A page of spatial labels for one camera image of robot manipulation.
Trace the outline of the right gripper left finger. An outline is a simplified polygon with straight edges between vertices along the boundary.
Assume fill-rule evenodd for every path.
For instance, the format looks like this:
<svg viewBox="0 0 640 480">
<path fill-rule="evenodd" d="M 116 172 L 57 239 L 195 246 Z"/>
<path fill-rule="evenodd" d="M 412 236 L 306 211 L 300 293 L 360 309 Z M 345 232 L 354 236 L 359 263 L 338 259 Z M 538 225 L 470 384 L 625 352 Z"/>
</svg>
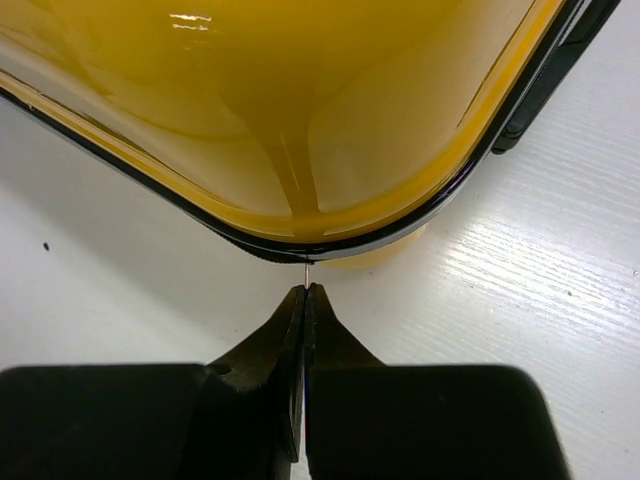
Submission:
<svg viewBox="0 0 640 480">
<path fill-rule="evenodd" d="M 306 292 L 208 364 L 1 374 L 5 479 L 286 479 L 299 459 Z"/>
</svg>

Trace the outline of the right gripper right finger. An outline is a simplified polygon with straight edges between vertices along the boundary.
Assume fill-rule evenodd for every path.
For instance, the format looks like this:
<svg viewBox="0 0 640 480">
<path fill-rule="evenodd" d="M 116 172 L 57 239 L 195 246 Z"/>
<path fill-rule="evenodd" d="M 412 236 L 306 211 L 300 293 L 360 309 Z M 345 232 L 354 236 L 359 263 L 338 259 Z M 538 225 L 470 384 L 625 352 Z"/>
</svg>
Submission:
<svg viewBox="0 0 640 480">
<path fill-rule="evenodd" d="M 306 454 L 315 479 L 561 479 L 545 398 L 508 365 L 388 365 L 313 285 L 304 312 Z"/>
</svg>

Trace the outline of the yellow hard-shell suitcase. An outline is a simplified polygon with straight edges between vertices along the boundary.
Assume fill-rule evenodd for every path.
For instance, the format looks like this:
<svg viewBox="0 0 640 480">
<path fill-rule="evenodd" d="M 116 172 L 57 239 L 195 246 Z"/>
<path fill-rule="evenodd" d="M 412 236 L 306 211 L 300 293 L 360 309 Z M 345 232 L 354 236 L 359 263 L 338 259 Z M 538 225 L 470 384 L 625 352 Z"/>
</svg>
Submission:
<svg viewBox="0 0 640 480">
<path fill-rule="evenodd" d="M 247 253 L 410 237 L 517 145 L 613 1 L 5 1 L 1 94 Z"/>
</svg>

